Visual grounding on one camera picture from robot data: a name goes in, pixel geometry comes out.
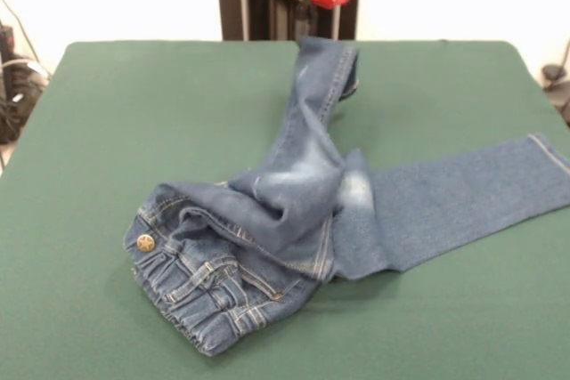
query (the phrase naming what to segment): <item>stitching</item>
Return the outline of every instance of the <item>stitching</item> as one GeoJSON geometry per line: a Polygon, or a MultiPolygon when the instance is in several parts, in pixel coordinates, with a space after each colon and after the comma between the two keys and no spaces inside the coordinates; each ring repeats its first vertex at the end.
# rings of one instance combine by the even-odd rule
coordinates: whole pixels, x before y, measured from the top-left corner
{"type": "Polygon", "coordinates": [[[220,297],[218,297],[216,294],[210,293],[210,292],[208,292],[208,295],[210,295],[214,300],[216,300],[216,304],[217,304],[218,309],[222,310],[222,307],[224,307],[224,302],[222,302],[222,300],[220,300],[220,297]]]}
{"type": "Polygon", "coordinates": [[[271,285],[269,285],[267,282],[265,282],[265,280],[263,280],[262,278],[259,278],[253,271],[249,271],[242,264],[238,264],[238,268],[240,270],[245,271],[249,276],[253,277],[254,279],[257,279],[264,287],[267,287],[272,294],[276,293],[275,289],[271,285]]]}
{"type": "Polygon", "coordinates": [[[240,331],[240,336],[244,336],[246,334],[246,332],[244,331],[243,327],[240,324],[240,318],[235,316],[235,313],[233,313],[233,311],[227,311],[226,313],[230,314],[230,318],[232,318],[233,320],[233,325],[235,325],[237,327],[237,329],[240,331]]]}
{"type": "Polygon", "coordinates": [[[237,299],[237,297],[235,296],[235,294],[231,291],[231,289],[228,287],[228,284],[227,284],[226,282],[222,282],[221,285],[222,285],[222,288],[224,288],[224,289],[228,292],[228,294],[232,296],[233,301],[234,301],[235,303],[237,303],[237,302],[238,302],[238,299],[237,299]]]}
{"type": "Polygon", "coordinates": [[[154,222],[154,221],[157,219],[157,217],[158,217],[160,214],[162,214],[165,210],[167,210],[169,207],[171,207],[171,206],[173,206],[173,205],[176,205],[176,204],[178,204],[179,202],[184,202],[185,200],[190,200],[190,198],[184,197],[184,198],[179,198],[179,199],[170,200],[170,201],[169,201],[170,203],[169,203],[168,205],[162,206],[162,207],[160,208],[160,210],[159,210],[156,214],[154,214],[154,215],[151,217],[151,220],[154,222]]]}
{"type": "Polygon", "coordinates": [[[332,77],[332,84],[329,89],[329,93],[325,98],[325,103],[323,104],[321,111],[319,112],[319,119],[321,122],[324,122],[325,116],[328,116],[330,112],[330,108],[334,102],[334,98],[336,98],[335,92],[338,91],[338,85],[340,84],[340,79],[344,77],[346,72],[346,65],[350,60],[350,57],[353,56],[354,50],[353,49],[346,49],[342,52],[340,57],[340,61],[338,62],[337,69],[335,70],[335,74],[332,77]]]}
{"type": "Polygon", "coordinates": [[[196,273],[198,269],[194,269],[190,260],[188,260],[180,251],[172,248],[169,244],[164,245],[165,249],[168,249],[173,255],[177,255],[178,259],[182,262],[184,267],[190,271],[192,275],[196,273]]]}
{"type": "Polygon", "coordinates": [[[265,319],[264,314],[259,310],[259,306],[254,307],[252,311],[255,311],[257,315],[259,315],[259,318],[261,319],[261,328],[265,327],[267,325],[267,319],[265,319]]]}
{"type": "Polygon", "coordinates": [[[255,312],[254,309],[255,309],[255,307],[252,307],[251,309],[249,309],[248,311],[246,311],[246,312],[244,313],[244,315],[245,315],[245,314],[248,314],[249,317],[250,317],[251,319],[253,319],[254,324],[256,324],[256,329],[258,329],[258,328],[261,328],[262,322],[260,321],[260,318],[258,318],[257,313],[255,312]]]}
{"type": "Polygon", "coordinates": [[[230,230],[228,228],[228,226],[226,226],[225,224],[220,222],[220,220],[218,220],[215,216],[213,216],[206,209],[199,208],[199,207],[191,207],[190,210],[192,212],[198,212],[199,214],[205,215],[210,221],[212,221],[219,228],[225,230],[227,233],[233,235],[234,237],[236,237],[238,239],[245,240],[248,244],[254,246],[259,251],[261,251],[265,255],[269,256],[271,259],[278,261],[279,263],[283,264],[284,266],[290,267],[291,269],[296,270],[296,271],[308,271],[312,267],[311,265],[306,264],[306,263],[287,263],[287,262],[284,262],[284,261],[278,259],[274,255],[269,253],[267,250],[265,250],[263,247],[259,246],[254,240],[249,239],[248,238],[248,236],[249,236],[248,232],[246,230],[244,230],[241,226],[238,226],[239,228],[238,228],[237,232],[230,230]]]}
{"type": "Polygon", "coordinates": [[[329,219],[330,219],[330,216],[328,216],[327,219],[322,224],[321,242],[319,243],[318,253],[317,253],[317,256],[315,257],[315,260],[314,260],[314,271],[313,271],[313,273],[317,275],[317,278],[320,277],[320,271],[321,271],[322,265],[324,264],[324,261],[326,259],[324,247],[327,244],[327,228],[329,225],[329,219]]]}
{"type": "Polygon", "coordinates": [[[246,307],[249,307],[248,296],[246,295],[246,292],[243,290],[243,288],[240,286],[240,284],[238,284],[238,281],[235,280],[235,279],[232,278],[232,277],[229,277],[228,279],[229,279],[231,282],[233,282],[233,283],[235,284],[235,286],[241,291],[241,293],[243,294],[243,298],[244,298],[245,301],[246,301],[246,307]]]}
{"type": "Polygon", "coordinates": [[[550,160],[552,160],[556,165],[560,166],[560,168],[562,168],[565,173],[570,175],[570,168],[568,168],[560,159],[554,156],[554,154],[550,152],[549,148],[546,147],[542,141],[540,141],[535,135],[532,135],[531,133],[528,134],[528,136],[542,149],[544,153],[546,153],[550,160]]]}
{"type": "Polygon", "coordinates": [[[324,248],[322,249],[322,265],[321,268],[319,269],[319,276],[318,278],[322,279],[322,272],[324,270],[324,266],[327,262],[327,251],[329,249],[329,244],[330,244],[330,225],[332,224],[332,216],[330,215],[327,218],[327,223],[326,223],[326,230],[324,231],[324,248]]]}

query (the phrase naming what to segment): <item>denim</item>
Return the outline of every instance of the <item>denim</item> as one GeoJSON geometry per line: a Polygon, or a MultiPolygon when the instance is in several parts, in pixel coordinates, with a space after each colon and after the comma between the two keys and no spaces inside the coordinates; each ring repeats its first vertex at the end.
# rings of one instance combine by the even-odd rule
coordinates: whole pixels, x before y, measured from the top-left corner
{"type": "Polygon", "coordinates": [[[261,165],[218,184],[162,183],[139,208],[125,236],[135,279],[200,352],[287,318],[335,277],[407,271],[570,205],[570,163],[540,134],[378,173],[359,150],[341,155],[327,125],[357,88],[356,63],[353,47],[303,39],[261,165]]]}

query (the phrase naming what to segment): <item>jeans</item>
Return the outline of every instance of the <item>jeans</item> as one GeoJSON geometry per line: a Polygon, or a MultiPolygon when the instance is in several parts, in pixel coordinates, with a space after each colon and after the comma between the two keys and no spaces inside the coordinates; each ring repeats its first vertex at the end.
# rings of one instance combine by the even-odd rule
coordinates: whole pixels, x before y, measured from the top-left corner
{"type": "Polygon", "coordinates": [[[335,277],[406,271],[570,205],[570,163],[539,134],[379,173],[359,150],[341,156],[327,124],[356,62],[353,47],[304,39],[261,165],[160,184],[138,210],[125,236],[136,281],[200,352],[287,318],[335,277]]]}

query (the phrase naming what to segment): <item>green felt surface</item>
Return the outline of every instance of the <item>green felt surface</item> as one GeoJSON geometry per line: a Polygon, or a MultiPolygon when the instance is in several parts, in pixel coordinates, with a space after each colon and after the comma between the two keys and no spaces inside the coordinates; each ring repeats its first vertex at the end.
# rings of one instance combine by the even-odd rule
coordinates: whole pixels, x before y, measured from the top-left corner
{"type": "MultiPolygon", "coordinates": [[[[342,151],[374,169],[570,133],[504,43],[360,43],[342,151]]],[[[163,320],[122,249],[158,182],[221,181],[268,150],[292,43],[72,45],[0,179],[0,378],[567,379],[570,210],[397,275],[323,287],[209,359],[163,320]]]]}

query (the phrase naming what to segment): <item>cable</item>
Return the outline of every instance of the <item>cable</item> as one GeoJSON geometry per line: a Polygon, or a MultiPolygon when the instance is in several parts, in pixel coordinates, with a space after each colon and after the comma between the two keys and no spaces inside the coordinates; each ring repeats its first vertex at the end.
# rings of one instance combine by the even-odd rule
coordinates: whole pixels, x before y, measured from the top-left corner
{"type": "Polygon", "coordinates": [[[554,85],[558,82],[558,80],[560,80],[560,78],[564,74],[564,66],[566,65],[566,62],[568,61],[568,54],[569,53],[570,53],[570,39],[568,39],[568,42],[566,43],[566,49],[564,50],[564,55],[562,56],[562,61],[560,62],[560,68],[558,69],[558,73],[550,81],[550,85],[548,85],[548,87],[546,88],[547,91],[549,89],[552,89],[552,87],[554,87],[554,85]]]}
{"type": "Polygon", "coordinates": [[[21,34],[24,36],[24,39],[26,39],[26,43],[28,44],[29,50],[32,52],[32,55],[34,56],[34,60],[39,62],[39,58],[37,56],[36,49],[34,48],[34,45],[29,40],[28,33],[26,33],[26,29],[24,28],[23,24],[21,23],[20,17],[18,15],[16,15],[16,12],[13,11],[13,9],[10,7],[10,5],[5,0],[0,0],[0,1],[4,4],[4,6],[8,10],[8,12],[18,22],[18,27],[20,27],[20,31],[21,31],[21,34]]]}
{"type": "Polygon", "coordinates": [[[28,69],[34,70],[36,73],[42,75],[48,80],[52,78],[52,74],[49,71],[47,71],[47,69],[44,66],[42,66],[39,62],[34,61],[30,58],[17,58],[15,60],[9,60],[7,62],[3,62],[2,69],[5,69],[6,67],[10,67],[16,64],[25,64],[28,67],[28,69]]]}

